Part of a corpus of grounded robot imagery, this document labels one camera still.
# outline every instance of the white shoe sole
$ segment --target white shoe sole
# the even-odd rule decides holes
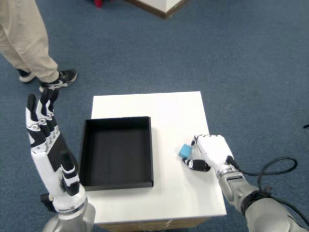
[[[32,81],[34,78],[35,78],[35,75],[32,74],[32,73],[30,73],[30,75],[27,76],[27,77],[19,76],[19,80],[20,80],[21,82],[23,82],[23,83],[28,83],[28,82]]]
[[[49,89],[67,87],[67,86],[71,85],[71,84],[76,80],[76,78],[77,78],[77,74],[73,77],[73,79],[72,79],[69,83],[68,83],[68,82],[63,83],[63,84],[60,85],[60,86],[50,86]],[[41,93],[43,93],[44,88],[43,88],[42,86],[40,86],[40,87],[39,87],[39,91],[40,91]]]

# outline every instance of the red object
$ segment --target red object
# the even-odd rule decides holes
[[[96,7],[100,8],[103,5],[103,1],[102,0],[95,0],[95,5],[96,5]]]

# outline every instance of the person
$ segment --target person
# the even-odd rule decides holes
[[[19,71],[19,80],[34,78],[44,88],[61,88],[72,84],[75,70],[58,71],[48,54],[48,37],[35,0],[0,0],[0,53]]]

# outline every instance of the beige pants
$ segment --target beige pants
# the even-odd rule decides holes
[[[43,82],[59,76],[35,0],[0,0],[0,52],[15,68],[33,72]]]

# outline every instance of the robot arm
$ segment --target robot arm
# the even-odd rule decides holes
[[[192,144],[197,144],[206,163],[214,169],[227,201],[246,217],[249,232],[308,232],[285,207],[250,185],[240,171],[227,163],[233,155],[224,137],[199,135]]]
[[[87,203],[86,192],[80,184],[77,162],[69,151],[54,116],[54,102],[58,89],[45,89],[36,103],[28,97],[26,126],[31,144],[31,155],[38,173],[48,190],[41,201],[58,215],[43,231],[91,231],[94,207]]]

